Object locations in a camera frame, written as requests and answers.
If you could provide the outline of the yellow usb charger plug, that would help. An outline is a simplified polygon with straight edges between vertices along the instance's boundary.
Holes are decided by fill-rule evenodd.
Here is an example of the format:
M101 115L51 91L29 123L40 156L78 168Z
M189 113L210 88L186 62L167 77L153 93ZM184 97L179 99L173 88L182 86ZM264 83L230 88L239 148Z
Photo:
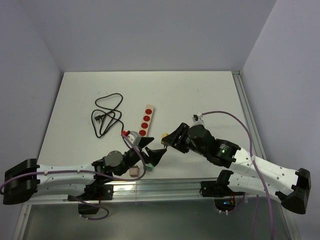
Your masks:
M164 146L166 145L166 143L164 142L164 138L167 137L168 135L169 135L168 133L163 133L161 135L161 144L164 145Z

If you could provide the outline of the beige power strip red sockets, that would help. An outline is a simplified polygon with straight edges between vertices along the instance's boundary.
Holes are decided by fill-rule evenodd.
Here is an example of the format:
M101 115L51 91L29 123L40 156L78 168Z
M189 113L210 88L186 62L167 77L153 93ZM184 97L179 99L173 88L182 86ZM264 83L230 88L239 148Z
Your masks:
M149 130L151 129L153 114L155 112L155 106L151 104L147 104L143 111L143 116L141 119L141 123L139 125L138 133L142 137L147 137Z

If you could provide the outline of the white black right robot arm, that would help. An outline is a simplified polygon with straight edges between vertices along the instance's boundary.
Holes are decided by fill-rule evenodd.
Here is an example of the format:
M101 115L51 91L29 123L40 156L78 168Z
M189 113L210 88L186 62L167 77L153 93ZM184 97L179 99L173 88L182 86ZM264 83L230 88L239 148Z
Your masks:
M223 168L216 180L201 182L203 197L223 198L248 193L270 197L296 214L303 215L307 211L311 190L311 173L307 169L289 169L251 156L235 143L214 138L200 124L182 123L161 142L184 154L195 152Z

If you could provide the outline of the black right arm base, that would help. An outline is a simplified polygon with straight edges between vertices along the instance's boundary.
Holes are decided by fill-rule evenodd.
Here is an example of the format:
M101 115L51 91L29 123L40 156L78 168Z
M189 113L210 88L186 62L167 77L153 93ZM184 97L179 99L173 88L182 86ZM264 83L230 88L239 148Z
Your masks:
M228 215L245 202L244 192L235 192L227 186L220 186L216 180L201 181L199 194L203 198L212 198L219 214Z

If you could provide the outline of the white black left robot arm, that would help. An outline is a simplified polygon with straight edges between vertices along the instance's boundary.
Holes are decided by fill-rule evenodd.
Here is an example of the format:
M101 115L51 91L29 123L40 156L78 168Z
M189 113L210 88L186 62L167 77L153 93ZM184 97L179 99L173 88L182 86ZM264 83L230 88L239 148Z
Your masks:
M90 164L78 166L48 166L30 158L8 169L0 186L4 205L25 203L31 198L49 195L68 195L82 200L92 200L99 194L102 185L123 181L138 162L143 166L156 166L166 148L150 149L153 137L142 137L137 143L128 140L130 149L124 153L113 150Z

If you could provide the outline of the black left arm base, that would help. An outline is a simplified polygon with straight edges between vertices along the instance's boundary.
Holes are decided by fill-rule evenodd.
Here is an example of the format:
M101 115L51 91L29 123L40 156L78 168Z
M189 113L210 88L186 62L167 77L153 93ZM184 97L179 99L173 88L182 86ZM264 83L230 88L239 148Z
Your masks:
M102 205L102 201L110 201L113 198L113 185L103 184L97 186L86 186L85 192L80 196L68 195L69 202L78 202L78 213L81 218L90 221L98 221L107 218L110 211ZM105 215L93 217L99 210L104 210Z

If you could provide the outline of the green plug adapter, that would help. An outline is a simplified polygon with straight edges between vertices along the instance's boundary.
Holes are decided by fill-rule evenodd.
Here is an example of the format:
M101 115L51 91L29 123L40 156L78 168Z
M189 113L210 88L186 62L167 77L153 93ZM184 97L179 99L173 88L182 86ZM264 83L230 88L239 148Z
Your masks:
M146 171L152 172L154 169L154 166L152 164L148 163L148 164L146 164L145 168L146 168Z

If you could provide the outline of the brown plug adapter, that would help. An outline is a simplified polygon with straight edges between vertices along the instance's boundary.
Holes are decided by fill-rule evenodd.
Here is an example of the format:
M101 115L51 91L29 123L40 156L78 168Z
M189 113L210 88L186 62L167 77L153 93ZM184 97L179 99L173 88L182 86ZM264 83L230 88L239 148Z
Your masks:
M134 165L129 169L129 176L131 178L138 178L140 176L140 168L137 165Z

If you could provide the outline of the aluminium rail frame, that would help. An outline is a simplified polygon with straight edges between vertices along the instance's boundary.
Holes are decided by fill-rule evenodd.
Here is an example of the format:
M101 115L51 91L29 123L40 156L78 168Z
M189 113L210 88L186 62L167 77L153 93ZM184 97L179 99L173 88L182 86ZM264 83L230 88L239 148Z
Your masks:
M255 127L248 113L240 76L231 71L66 72L63 76L38 161L49 166L91 163L112 150L124 151L118 131L95 137L90 115L95 99L124 97L120 110L128 129L138 129L144 108L155 106L149 134L152 148L161 135L197 112L222 110ZM220 168L194 153L169 149L144 179L114 184L104 204L109 217L79 217L76 202L64 195L37 197L23 204L16 240L268 240L270 220L264 198L237 198L239 208L219 214L213 198L199 194L200 183Z

